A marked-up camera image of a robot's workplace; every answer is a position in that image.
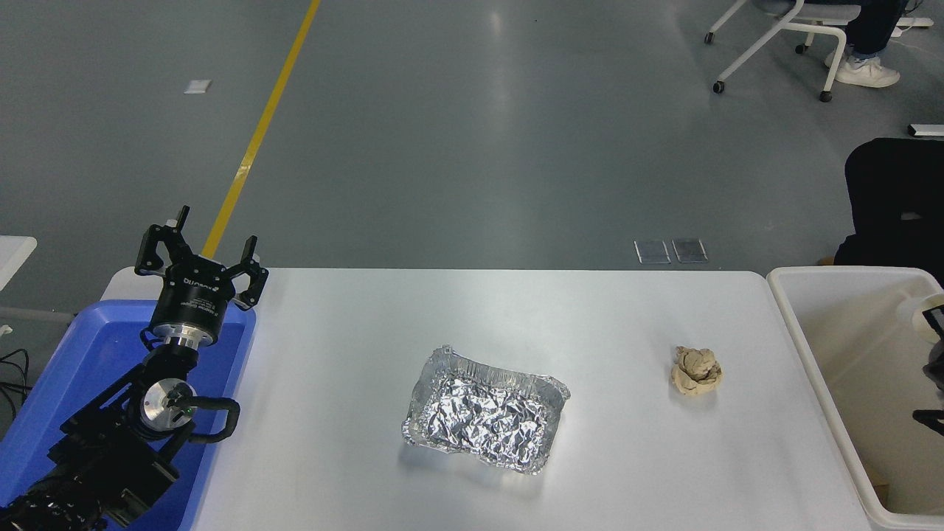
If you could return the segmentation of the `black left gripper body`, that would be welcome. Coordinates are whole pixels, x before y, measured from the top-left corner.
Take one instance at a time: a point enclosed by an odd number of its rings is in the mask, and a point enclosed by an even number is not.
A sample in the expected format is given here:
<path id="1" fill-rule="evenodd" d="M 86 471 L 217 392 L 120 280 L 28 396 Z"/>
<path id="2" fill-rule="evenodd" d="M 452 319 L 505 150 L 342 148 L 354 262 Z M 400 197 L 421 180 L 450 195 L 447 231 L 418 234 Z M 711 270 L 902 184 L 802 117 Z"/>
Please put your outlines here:
<path id="1" fill-rule="evenodd" d="M 204 336 L 219 336 L 233 296 L 232 278 L 222 263 L 174 263 L 163 276 L 162 292 L 150 320 L 151 333 L 160 336 L 169 326 L 186 325 L 201 330 Z"/>

